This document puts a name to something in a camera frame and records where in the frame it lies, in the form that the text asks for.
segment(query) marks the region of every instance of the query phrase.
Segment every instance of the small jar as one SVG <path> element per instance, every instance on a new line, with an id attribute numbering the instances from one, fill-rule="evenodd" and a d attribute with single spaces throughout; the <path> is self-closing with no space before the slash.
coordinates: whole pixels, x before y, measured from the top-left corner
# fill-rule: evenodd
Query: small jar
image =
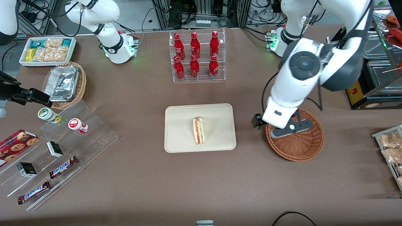
<path id="1" fill-rule="evenodd" d="M 76 118 L 70 120 L 68 127 L 72 130 L 78 130 L 82 134 L 88 132 L 88 125 Z"/>
<path id="2" fill-rule="evenodd" d="M 51 123 L 59 123 L 62 120 L 62 116 L 55 113 L 48 107 L 44 107 L 38 111 L 38 118 Z"/>

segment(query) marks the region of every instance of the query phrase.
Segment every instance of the snickers bar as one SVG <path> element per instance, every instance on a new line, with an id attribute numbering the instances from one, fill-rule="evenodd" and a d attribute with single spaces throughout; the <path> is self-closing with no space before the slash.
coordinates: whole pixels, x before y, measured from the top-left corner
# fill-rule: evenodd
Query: snickers bar
<path id="1" fill-rule="evenodd" d="M 70 158 L 67 162 L 65 162 L 64 164 L 62 164 L 61 166 L 59 166 L 58 168 L 56 168 L 55 170 L 53 170 L 52 172 L 50 172 L 50 178 L 53 179 L 55 178 L 58 174 L 62 173 L 63 171 L 65 171 L 66 169 L 68 169 L 69 167 L 71 167 L 74 163 L 78 162 L 77 158 L 75 157 L 75 155 Z"/>
<path id="2" fill-rule="evenodd" d="M 25 195 L 18 197 L 18 204 L 19 205 L 23 204 L 24 202 L 28 201 L 30 198 L 34 197 L 35 195 L 38 195 L 39 193 L 41 193 L 47 189 L 50 189 L 49 181 L 46 181 L 44 184 L 35 188 L 34 190 L 30 191 L 29 193 L 26 193 Z"/>

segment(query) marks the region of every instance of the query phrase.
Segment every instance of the aluminum foil container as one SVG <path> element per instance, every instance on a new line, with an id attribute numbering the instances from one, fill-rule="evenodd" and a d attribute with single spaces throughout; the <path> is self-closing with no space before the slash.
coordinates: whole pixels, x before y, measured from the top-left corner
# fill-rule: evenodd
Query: aluminum foil container
<path id="1" fill-rule="evenodd" d="M 52 102 L 72 101 L 79 73 L 79 69 L 74 66 L 53 68 L 50 71 L 44 93 L 50 96 Z"/>

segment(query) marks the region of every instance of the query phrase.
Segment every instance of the acrylic bottle rack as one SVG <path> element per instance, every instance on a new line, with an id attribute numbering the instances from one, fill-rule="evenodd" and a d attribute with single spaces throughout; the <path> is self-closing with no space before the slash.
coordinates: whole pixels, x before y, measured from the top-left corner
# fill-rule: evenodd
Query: acrylic bottle rack
<path id="1" fill-rule="evenodd" d="M 60 123 L 48 122 L 35 132 L 39 142 L 0 168 L 1 189 L 9 198 L 15 200 L 16 205 L 19 196 L 41 186 L 45 181 L 50 182 L 50 190 L 41 192 L 20 205 L 27 211 L 38 208 L 118 139 L 118 136 L 95 113 L 95 108 L 85 101 L 70 106 L 60 114 L 62 116 Z M 79 118 L 87 124 L 89 126 L 88 132 L 81 134 L 69 129 L 68 122 L 73 118 Z M 46 145 L 50 140 L 60 145 L 64 152 L 63 157 L 56 158 L 50 154 Z M 57 177 L 50 179 L 49 172 L 74 155 L 79 162 Z M 18 162 L 32 163 L 37 175 L 32 178 L 22 177 L 16 166 Z"/>
<path id="2" fill-rule="evenodd" d="M 217 62 L 219 64 L 218 67 L 218 75 L 216 79 L 211 79 L 209 77 L 209 63 L 211 61 L 211 56 L 209 54 L 209 43 L 212 38 L 212 31 L 218 32 L 219 39 L 219 53 L 217 55 Z M 196 30 L 198 40 L 200 41 L 201 47 L 201 57 L 198 59 L 200 65 L 200 72 L 198 78 L 193 78 L 191 76 L 190 70 L 190 56 L 191 56 L 191 31 L 181 30 L 181 31 L 171 31 L 169 34 L 169 48 L 170 48 L 170 64 L 172 65 L 172 77 L 174 82 L 197 82 L 197 81 L 222 81 L 226 78 L 226 49 L 225 49 L 225 30 L 224 29 L 200 29 Z M 174 60 L 173 57 L 176 55 L 174 51 L 174 38 L 173 35 L 178 33 L 180 35 L 180 39 L 184 44 L 184 52 L 186 54 L 186 58 L 181 61 L 184 66 L 184 80 L 177 79 L 177 76 L 174 72 Z"/>

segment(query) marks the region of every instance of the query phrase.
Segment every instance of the snack box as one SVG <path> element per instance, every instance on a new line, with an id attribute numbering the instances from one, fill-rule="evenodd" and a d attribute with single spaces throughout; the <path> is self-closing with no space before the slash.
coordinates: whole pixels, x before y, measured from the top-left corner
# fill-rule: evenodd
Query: snack box
<path id="1" fill-rule="evenodd" d="M 28 50 L 31 48 L 32 43 L 34 41 L 40 41 L 40 40 L 44 40 L 44 39 L 48 39 L 48 38 L 52 38 L 52 39 L 70 39 L 71 43 L 70 46 L 68 48 L 68 52 L 67 52 L 67 57 L 65 61 L 52 61 L 52 62 L 29 62 L 26 61 L 25 57 L 27 56 Z M 27 43 L 25 44 L 24 47 L 24 51 L 21 54 L 20 57 L 20 64 L 26 67 L 46 67 L 46 66 L 56 66 L 62 63 L 67 63 L 70 62 L 72 56 L 73 56 L 73 52 L 74 52 L 74 48 L 76 45 L 76 39 L 73 37 L 66 37 L 66 36 L 44 36 L 44 37 L 34 37 L 34 38 L 29 38 L 27 40 Z"/>
<path id="2" fill-rule="evenodd" d="M 37 143 L 39 138 L 36 134 L 18 130 L 11 136 L 0 142 L 0 167 L 10 162 L 11 159 L 21 154 L 31 145 Z"/>

